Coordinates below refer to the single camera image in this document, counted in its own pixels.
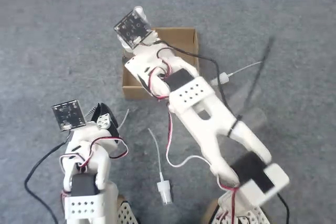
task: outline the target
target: cable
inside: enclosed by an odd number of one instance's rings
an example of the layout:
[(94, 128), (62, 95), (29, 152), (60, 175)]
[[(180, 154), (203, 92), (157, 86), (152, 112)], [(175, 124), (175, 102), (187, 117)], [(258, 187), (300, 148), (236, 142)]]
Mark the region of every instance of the cable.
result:
[(282, 204), (286, 208), (286, 212), (287, 212), (287, 214), (286, 214), (286, 224), (289, 224), (289, 217), (290, 217), (289, 207), (288, 207), (286, 201), (284, 200), (284, 198), (279, 193), (277, 193), (277, 195), (278, 195), (279, 199), (281, 200)]
[(232, 72), (232, 73), (229, 73), (227, 76), (228, 76), (228, 77), (231, 77), (231, 76), (233, 76), (233, 75), (236, 74), (236, 73), (239, 73), (239, 72), (241, 72), (241, 71), (243, 71), (243, 70), (245, 70), (245, 69), (247, 69), (247, 68), (249, 68), (249, 67), (252, 67), (252, 66), (254, 66), (254, 65), (256, 65), (256, 64), (260, 64), (260, 63), (261, 63), (261, 61), (254, 62), (254, 63), (252, 63), (252, 64), (250, 64), (250, 65), (247, 65), (247, 66), (245, 66), (245, 67), (243, 67), (243, 68), (240, 68), (240, 69), (238, 69), (238, 70), (236, 70), (236, 71), (234, 71), (234, 72)]
[(267, 46), (266, 48), (264, 49), (264, 52), (262, 53), (262, 58), (261, 58), (261, 64), (260, 64), (260, 67), (258, 69), (258, 72), (254, 78), (254, 81), (252, 83), (252, 86), (247, 94), (247, 98), (245, 100), (245, 103), (244, 103), (244, 107), (248, 107), (249, 106), (249, 103), (251, 101), (251, 98), (252, 98), (252, 95), (253, 95), (253, 92), (254, 92), (254, 89), (259, 81), (259, 78), (260, 78), (260, 75), (261, 75), (261, 72), (263, 71), (264, 69), (264, 66), (265, 66), (265, 63), (266, 63), (266, 60), (268, 59), (269, 55), (270, 55), (270, 52), (271, 52), (271, 48), (274, 44), (274, 41), (275, 41), (275, 37), (274, 36), (271, 36), (269, 39), (268, 39), (268, 42), (267, 42)]
[[(176, 51), (178, 52), (181, 52), (185, 55), (189, 55), (189, 56), (192, 56), (192, 57), (196, 57), (196, 58), (200, 58), (200, 59), (203, 59), (203, 60), (208, 60), (208, 61), (211, 61), (214, 65), (215, 65), (215, 68), (216, 68), (216, 74), (217, 74), (217, 81), (218, 83), (220, 83), (220, 70), (219, 70), (219, 65), (217, 63), (216, 60), (212, 59), (212, 58), (209, 58), (209, 57), (204, 57), (204, 56), (200, 56), (200, 55), (197, 55), (197, 54), (193, 54), (191, 52), (187, 52), (187, 51), (184, 51), (180, 48), (177, 48), (177, 47), (174, 47), (174, 46), (171, 46), (170, 44), (168, 44), (168, 42), (164, 41), (164, 40), (157, 40), (155, 42), (153, 42), (152, 44), (142, 44), (142, 45), (145, 45), (145, 46), (151, 46), (151, 45), (157, 45), (157, 44), (160, 44), (160, 43), (163, 43), (163, 44), (166, 44), (168, 47), (171, 47), (173, 49), (175, 49)], [(227, 103), (226, 101), (226, 98), (225, 98), (225, 95), (224, 95), (224, 91), (223, 91), (223, 87), (221, 85), (218, 85), (218, 89), (219, 89), (219, 92), (220, 92), (220, 96), (222, 97), (222, 102), (224, 103), (224, 105), (230, 110), (230, 112), (232, 113), (231, 109), (230, 109), (230, 106), (229, 104)]]
[(88, 165), (88, 163), (90, 162), (90, 159), (93, 155), (93, 151), (92, 151), (92, 147), (93, 145), (98, 142), (99, 140), (102, 140), (102, 139), (110, 139), (110, 140), (117, 140), (117, 141), (121, 141), (122, 144), (126, 147), (126, 151), (121, 153), (120, 155), (116, 156), (116, 157), (111, 157), (109, 156), (110, 159), (118, 159), (118, 158), (121, 158), (121, 157), (125, 157), (128, 152), (129, 152), (129, 149), (128, 149), (128, 146), (126, 145), (125, 141), (120, 138), (120, 137), (112, 137), (112, 136), (102, 136), (102, 137), (99, 137), (99, 138), (96, 138), (95, 140), (93, 140), (90, 144), (90, 152), (89, 152), (89, 157), (85, 160), (85, 162), (83, 164), (81, 164), (79, 167), (82, 168), (82, 167), (85, 167)]
[(159, 173), (160, 173), (160, 177), (161, 177), (161, 175), (162, 175), (162, 170), (161, 170), (161, 158), (160, 158), (160, 150), (159, 150), (159, 145), (157, 144), (157, 140), (156, 140), (156, 137), (155, 137), (155, 135), (153, 134), (153, 132), (151, 131), (151, 129), (150, 128), (148, 128), (148, 131), (149, 131), (149, 133), (152, 135), (152, 138), (153, 138), (153, 140), (154, 140), (154, 142), (155, 142), (155, 146), (156, 146), (156, 152), (157, 152), (157, 160), (159, 161)]
[(149, 73), (149, 78), (148, 78), (148, 89), (149, 89), (149, 92), (155, 97), (155, 98), (157, 98), (159, 101), (160, 100), (163, 100), (163, 99), (166, 99), (166, 98), (168, 98), (168, 95), (155, 95), (153, 92), (152, 92), (152, 76), (153, 76), (153, 72), (154, 72), (154, 70), (156, 69), (156, 68), (161, 68), (161, 67), (155, 67), (155, 68), (153, 68), (152, 70), (151, 70), (151, 72)]
[(168, 114), (169, 114), (169, 128), (168, 128), (168, 144), (167, 144), (167, 150), (166, 150), (166, 159), (167, 159), (168, 164), (170, 164), (171, 166), (173, 166), (175, 168), (178, 168), (178, 167), (184, 166), (189, 160), (191, 160), (193, 158), (199, 158), (199, 159), (203, 160), (204, 162), (206, 162), (211, 167), (211, 164), (208, 160), (206, 160), (205, 158), (203, 158), (201, 156), (198, 156), (198, 155), (191, 155), (177, 165), (174, 165), (170, 162), (169, 157), (168, 157), (168, 153), (169, 153), (170, 145), (172, 143), (173, 120), (172, 120), (172, 115), (171, 115), (170, 111), (168, 111)]
[[(274, 41), (275, 41), (275, 37), (274, 36), (271, 36), (269, 37), (268, 39), (268, 42), (267, 42), (267, 46), (265, 47), (264, 49), (264, 52), (262, 53), (262, 58), (261, 58), (261, 64), (260, 64), (260, 67), (256, 73), (256, 76), (253, 80), (253, 83), (251, 85), (251, 88), (250, 90), (248, 91), (247, 93), (247, 97), (245, 99), (245, 102), (244, 102), (244, 106), (243, 106), (243, 110), (245, 108), (247, 108), (251, 102), (251, 99), (252, 99), (252, 95), (253, 95), (253, 92), (254, 92), (254, 89), (259, 81), (259, 78), (260, 78), (260, 75), (261, 75), (261, 72), (263, 71), (264, 69), (264, 66), (265, 66), (265, 62), (266, 60), (268, 59), (269, 55), (270, 55), (270, 52), (271, 52), (271, 48), (274, 44)], [(233, 125), (231, 126), (231, 129), (229, 130), (228, 134), (227, 134), (227, 137), (230, 137), (233, 129), (237, 126), (238, 122), (241, 121), (243, 118), (242, 115), (238, 115), (235, 122), (233, 123)]]
[(122, 122), (121, 122), (121, 124), (119, 125), (119, 127), (117, 128), (117, 130), (120, 130), (121, 127), (124, 125), (124, 122), (126, 121), (126, 118), (127, 118), (129, 112), (130, 112), (130, 109), (127, 109), (126, 114), (125, 114), (125, 116), (124, 116), (124, 119), (122, 120)]
[(238, 219), (240, 219), (240, 218), (246, 218), (247, 219), (247, 221), (248, 221), (248, 224), (251, 224), (251, 221), (250, 221), (250, 218), (249, 217), (247, 217), (247, 216), (237, 216), (237, 218)]
[(79, 157), (79, 158), (81, 158), (82, 163), (85, 162), (85, 158), (83, 158), (83, 156), (80, 155), (79, 153), (66, 153), (66, 154), (63, 154), (63, 155), (61, 155), (59, 157), (59, 165), (60, 165), (61, 170), (62, 170), (63, 173), (65, 173), (64, 167), (63, 167), (63, 158), (65, 158), (65, 157), (69, 157), (69, 158)]
[(222, 189), (222, 190), (229, 190), (232, 192), (231, 195), (231, 224), (234, 224), (235, 222), (235, 197), (236, 197), (236, 193), (239, 189), (238, 186), (236, 187), (229, 187), (229, 186), (225, 186), (221, 183), (221, 181), (219, 180), (219, 176), (217, 175), (217, 184), (218, 186)]
[(120, 155), (118, 155), (116, 157), (109, 156), (110, 159), (119, 159), (119, 158), (125, 157), (128, 154), (129, 149), (128, 149), (128, 146), (126, 145), (125, 141), (123, 139), (119, 139), (119, 141), (122, 142), (122, 144), (126, 147), (126, 151), (121, 153)]
[(161, 59), (162, 62), (167, 66), (167, 73), (166, 73), (166, 77), (167, 77), (167, 76), (169, 76), (169, 75), (171, 74), (171, 72), (172, 72), (172, 67), (168, 64), (168, 62), (166, 62), (164, 59), (162, 59), (162, 58), (159, 57), (159, 53), (160, 53), (162, 50), (164, 50), (164, 49), (169, 49), (169, 50), (171, 50), (171, 51), (173, 51), (173, 49), (172, 49), (171, 47), (163, 47), (163, 48), (161, 48), (160, 50), (158, 50), (158, 51), (156, 52), (156, 57), (159, 58), (159, 59)]
[(32, 192), (29, 187), (28, 187), (28, 182), (30, 180), (30, 178), (32, 177), (32, 175), (34, 174), (35, 170), (37, 169), (37, 167), (48, 157), (50, 156), (52, 153), (54, 153), (55, 151), (57, 151), (58, 149), (60, 149), (63, 145), (65, 145), (68, 140), (69, 140), (69, 136), (70, 136), (70, 131), (69, 131), (69, 135), (67, 137), (67, 139), (65, 141), (63, 141), (62, 143), (60, 143), (59, 145), (55, 146), (54, 148), (52, 148), (46, 155), (44, 155), (35, 165), (34, 167), (31, 169), (31, 171), (29, 172), (28, 176), (26, 177), (25, 181), (24, 181), (24, 186), (26, 191), (32, 196), (34, 197), (38, 202), (40, 202), (46, 209), (47, 211), (50, 213), (51, 217), (54, 220), (55, 224), (58, 224), (58, 220), (54, 214), (54, 212), (52, 211), (52, 209), (40, 198), (38, 197), (34, 192)]

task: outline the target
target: white plastic bracket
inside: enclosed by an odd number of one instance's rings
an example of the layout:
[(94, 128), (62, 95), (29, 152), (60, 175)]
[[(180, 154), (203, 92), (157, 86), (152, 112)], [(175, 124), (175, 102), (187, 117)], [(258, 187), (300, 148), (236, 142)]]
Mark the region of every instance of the white plastic bracket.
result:
[(93, 196), (65, 197), (64, 209), (67, 220), (103, 217), (105, 213), (104, 193)]
[(111, 116), (109, 113), (101, 115), (97, 119), (97, 125), (101, 129), (108, 129), (111, 126)]

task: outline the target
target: perforated plastic piece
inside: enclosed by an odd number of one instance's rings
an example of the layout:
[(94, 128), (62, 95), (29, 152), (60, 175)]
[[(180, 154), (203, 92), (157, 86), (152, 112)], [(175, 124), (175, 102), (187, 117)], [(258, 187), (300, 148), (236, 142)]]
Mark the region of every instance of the perforated plastic piece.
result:
[(65, 218), (91, 219), (104, 216), (104, 194), (64, 198)]
[(118, 210), (117, 224), (138, 224), (135, 218), (131, 206), (127, 201), (124, 201)]
[(215, 91), (203, 79), (197, 77), (194, 80), (183, 85), (179, 89), (170, 93), (169, 102), (173, 104), (179, 113), (183, 113), (186, 109), (200, 102), (205, 97), (214, 94)]
[[(223, 212), (222, 208), (219, 208), (218, 211), (215, 213), (217, 216), (219, 213)], [(248, 211), (246, 215), (239, 216), (239, 218), (235, 217), (235, 224), (238, 224), (238, 219), (241, 221), (242, 224), (271, 224), (271, 222), (267, 219), (266, 215), (262, 211), (260, 207), (255, 207), (253, 210)], [(225, 220), (222, 223), (219, 223), (219, 220), (214, 218), (211, 224), (224, 224), (224, 223), (231, 223), (231, 216), (226, 216)]]

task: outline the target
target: gray carpet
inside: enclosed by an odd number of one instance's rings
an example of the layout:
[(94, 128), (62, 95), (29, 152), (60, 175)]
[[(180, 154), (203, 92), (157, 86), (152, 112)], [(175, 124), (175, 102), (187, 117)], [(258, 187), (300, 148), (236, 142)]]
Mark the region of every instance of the gray carpet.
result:
[[(45, 209), (24, 191), (23, 180), (66, 137), (50, 106), (70, 99), (79, 99), (84, 111), (105, 102), (119, 121), (130, 109), (121, 130), (130, 154), (112, 162), (110, 178), (142, 223), (198, 223), (209, 202), (221, 195), (202, 161), (179, 169), (164, 161), (174, 204), (161, 205), (155, 145), (147, 127), (163, 151), (165, 105), (123, 98), (121, 46), (112, 29), (135, 5), (144, 7), (153, 26), (195, 27), (200, 52), (217, 59), (226, 72), (258, 60), (268, 36), (277, 36), (255, 104), (267, 114), (268, 124), (256, 134), (291, 179), (282, 192), (291, 223), (333, 223), (336, 0), (0, 0), (0, 223), (51, 223)], [(201, 62), (207, 79), (214, 77), (213, 69)], [(255, 70), (232, 77), (225, 86), (228, 96)], [(178, 162), (199, 148), (174, 122), (171, 159)], [(221, 147), (230, 161), (240, 152), (236, 144)], [(47, 159), (30, 183), (59, 220), (62, 152)], [(285, 223), (277, 198), (265, 208), (276, 223)]]

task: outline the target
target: black cable tie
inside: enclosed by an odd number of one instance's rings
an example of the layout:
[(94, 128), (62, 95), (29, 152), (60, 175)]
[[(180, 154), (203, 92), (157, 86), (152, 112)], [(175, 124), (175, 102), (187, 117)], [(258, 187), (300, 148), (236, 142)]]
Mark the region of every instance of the black cable tie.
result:
[(243, 118), (242, 115), (237, 116), (236, 121), (232, 124), (231, 129), (229, 130), (229, 132), (226, 135), (227, 137), (231, 136), (231, 133), (232, 133), (233, 129), (236, 127), (237, 123), (242, 120), (242, 118)]

